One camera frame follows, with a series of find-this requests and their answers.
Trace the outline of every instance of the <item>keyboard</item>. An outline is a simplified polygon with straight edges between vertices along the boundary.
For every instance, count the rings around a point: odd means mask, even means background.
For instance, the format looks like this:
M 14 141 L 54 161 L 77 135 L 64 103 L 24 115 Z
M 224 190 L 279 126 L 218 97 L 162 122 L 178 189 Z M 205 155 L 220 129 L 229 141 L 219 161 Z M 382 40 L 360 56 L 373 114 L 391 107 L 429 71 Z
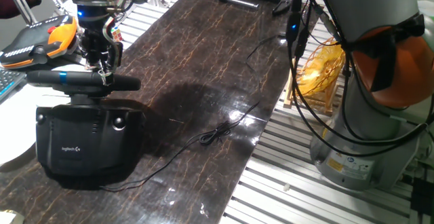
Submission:
M 0 103 L 6 100 L 12 91 L 21 88 L 25 83 L 25 73 L 0 69 Z

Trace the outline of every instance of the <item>logitech logo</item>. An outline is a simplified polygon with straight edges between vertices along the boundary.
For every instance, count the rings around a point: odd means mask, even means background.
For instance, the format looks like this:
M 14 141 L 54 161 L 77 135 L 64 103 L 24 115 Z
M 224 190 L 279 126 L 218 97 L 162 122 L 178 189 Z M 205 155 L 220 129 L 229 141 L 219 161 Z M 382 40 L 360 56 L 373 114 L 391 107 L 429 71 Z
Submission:
M 62 147 L 62 151 L 68 152 L 68 151 L 76 151 L 76 152 L 80 152 L 80 148 L 79 147 L 75 147 L 75 148 L 64 148 Z

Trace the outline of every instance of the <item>dark marble table surface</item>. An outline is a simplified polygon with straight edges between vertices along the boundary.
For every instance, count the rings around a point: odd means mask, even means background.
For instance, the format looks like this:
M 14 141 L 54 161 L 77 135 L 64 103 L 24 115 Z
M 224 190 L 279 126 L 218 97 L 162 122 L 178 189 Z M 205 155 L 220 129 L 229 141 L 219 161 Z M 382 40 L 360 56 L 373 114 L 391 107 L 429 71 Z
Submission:
M 217 0 L 179 0 L 124 54 L 119 73 L 139 77 L 135 100 L 147 116 L 142 159 L 128 180 L 164 165 L 193 135 L 240 118 L 258 99 L 244 64 L 262 39 L 285 30 L 274 3 L 258 10 Z M 252 56 L 262 97 L 259 106 L 221 142 L 195 144 L 137 189 L 119 193 L 61 185 L 34 158 L 3 167 L 0 210 L 26 223 L 218 223 L 226 203 L 288 78 L 286 47 L 275 39 Z

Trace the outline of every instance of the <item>metal slotted rail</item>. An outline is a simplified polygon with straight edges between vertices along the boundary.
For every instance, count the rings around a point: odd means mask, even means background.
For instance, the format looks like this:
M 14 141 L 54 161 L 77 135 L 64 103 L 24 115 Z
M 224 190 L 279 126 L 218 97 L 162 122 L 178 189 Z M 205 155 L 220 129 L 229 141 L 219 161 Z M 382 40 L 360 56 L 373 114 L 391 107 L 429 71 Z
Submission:
M 177 0 L 171 0 L 172 6 Z M 119 25 L 125 49 L 167 11 L 149 4 L 137 5 Z M 330 37 L 318 22 L 313 36 L 319 41 Z M 300 65 L 318 43 L 309 38 Z M 413 186 L 398 183 L 388 191 L 371 189 L 350 191 L 327 180 L 312 164 L 309 144 L 312 133 L 302 122 L 295 107 L 283 108 L 285 91 L 277 102 L 270 121 L 243 171 L 220 224 L 240 223 L 411 223 L 428 224 L 430 216 L 410 209 Z M 316 129 L 321 126 L 306 109 L 302 109 Z M 434 172 L 427 172 L 434 181 Z

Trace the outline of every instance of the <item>metal bracket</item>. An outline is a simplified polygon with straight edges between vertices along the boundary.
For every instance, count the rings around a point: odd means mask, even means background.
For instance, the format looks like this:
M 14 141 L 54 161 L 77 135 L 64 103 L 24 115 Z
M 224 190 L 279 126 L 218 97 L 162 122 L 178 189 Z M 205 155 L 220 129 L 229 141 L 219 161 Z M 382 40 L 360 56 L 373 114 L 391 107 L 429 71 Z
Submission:
M 38 22 L 32 13 L 32 10 L 28 6 L 26 0 L 13 0 L 13 1 L 16 7 L 18 8 L 18 10 L 20 11 L 21 16 L 24 18 L 24 21 L 26 22 L 27 25 L 30 26 Z

